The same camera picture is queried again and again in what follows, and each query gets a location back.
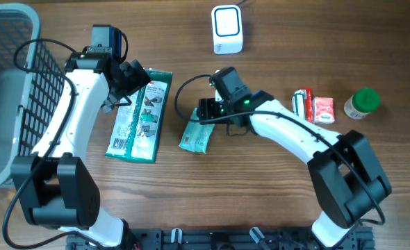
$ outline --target wooden table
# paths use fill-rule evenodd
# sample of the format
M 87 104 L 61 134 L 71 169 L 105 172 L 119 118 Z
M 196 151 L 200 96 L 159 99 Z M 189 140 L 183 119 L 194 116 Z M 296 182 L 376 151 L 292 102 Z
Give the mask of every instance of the wooden table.
M 306 165 L 273 141 L 227 138 L 216 126 L 206 155 L 178 147 L 186 126 L 173 109 L 180 84 L 234 66 L 252 90 L 273 94 L 287 108 L 302 86 L 334 98 L 336 122 L 322 127 L 364 133 L 393 186 L 381 204 L 387 223 L 374 227 L 377 249 L 410 249 L 410 1 L 249 0 L 242 7 L 243 51 L 225 56 L 213 53 L 210 12 L 228 1 L 32 2 L 45 38 L 81 50 L 93 24 L 112 24 L 129 38 L 129 60 L 174 72 L 156 164 L 104 157 L 115 113 L 99 113 L 90 138 L 86 165 L 101 204 L 131 227 L 276 228 L 308 226 L 319 216 Z M 69 55 L 50 47 L 60 62 Z M 382 105 L 354 121 L 343 104 L 362 87 L 376 89 Z M 194 82 L 181 95 L 181 110 L 190 114 L 199 98 L 213 95 L 205 80 Z M 12 195 L 0 190 L 0 249 L 7 249 L 1 223 Z M 16 242 L 56 233 L 29 226 L 16 207 L 10 223 Z

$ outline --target green lid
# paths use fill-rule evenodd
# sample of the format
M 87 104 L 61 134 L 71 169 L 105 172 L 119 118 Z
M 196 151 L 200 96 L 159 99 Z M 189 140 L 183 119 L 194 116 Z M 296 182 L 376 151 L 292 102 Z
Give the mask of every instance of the green lid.
M 378 108 L 379 95 L 373 89 L 365 87 L 353 95 L 352 104 L 359 112 L 370 113 Z

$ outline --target plastic basket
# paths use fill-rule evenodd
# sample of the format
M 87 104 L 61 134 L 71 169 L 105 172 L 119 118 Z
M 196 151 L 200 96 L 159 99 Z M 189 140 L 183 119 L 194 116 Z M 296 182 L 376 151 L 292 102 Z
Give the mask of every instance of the plastic basket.
M 13 65 L 23 42 L 40 37 L 40 18 L 31 7 L 0 4 L 0 186 L 12 185 L 10 165 L 27 156 L 51 121 L 64 80 L 48 74 L 26 74 Z M 28 68 L 61 72 L 45 43 L 23 49 L 18 60 Z

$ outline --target red and white box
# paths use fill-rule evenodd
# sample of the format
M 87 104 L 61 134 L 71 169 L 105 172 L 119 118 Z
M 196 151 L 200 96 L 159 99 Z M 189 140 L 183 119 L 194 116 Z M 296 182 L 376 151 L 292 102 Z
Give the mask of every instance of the red and white box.
M 313 111 L 315 113 L 315 123 L 331 124 L 335 122 L 333 98 L 314 97 Z

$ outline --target wooden surface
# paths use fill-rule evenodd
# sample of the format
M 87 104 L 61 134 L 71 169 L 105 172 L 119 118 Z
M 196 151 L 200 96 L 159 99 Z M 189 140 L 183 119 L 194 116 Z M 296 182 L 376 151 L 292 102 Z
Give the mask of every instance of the wooden surface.
M 128 60 L 174 72 L 156 164 L 104 157 L 115 113 L 99 113 L 86 165 L 101 190 L 101 204 L 133 228 L 261 228 L 308 226 L 320 214 L 305 164 L 274 142 L 247 135 L 225 137 L 216 126 L 207 154 L 178 147 L 186 123 L 173 109 L 174 94 L 192 76 L 234 66 L 252 90 L 265 90 L 291 108 L 296 89 L 310 86 L 333 97 L 341 133 L 364 133 L 393 186 L 382 202 L 387 224 L 375 227 L 377 249 L 410 249 L 410 1 L 249 0 L 243 6 L 244 48 L 213 53 L 211 9 L 223 1 L 131 1 L 31 5 L 42 35 L 82 49 L 93 24 L 112 24 L 129 38 Z M 62 62 L 68 52 L 51 46 Z M 380 93 L 379 110 L 363 121 L 343 112 L 359 88 Z M 205 80 L 180 97 L 190 114 L 213 97 Z M 1 223 L 12 190 L 0 190 Z M 368 217 L 377 219 L 375 212 Z M 37 242 L 57 232 L 32 227 L 17 206 L 10 235 Z M 62 249 L 59 240 L 47 249 Z

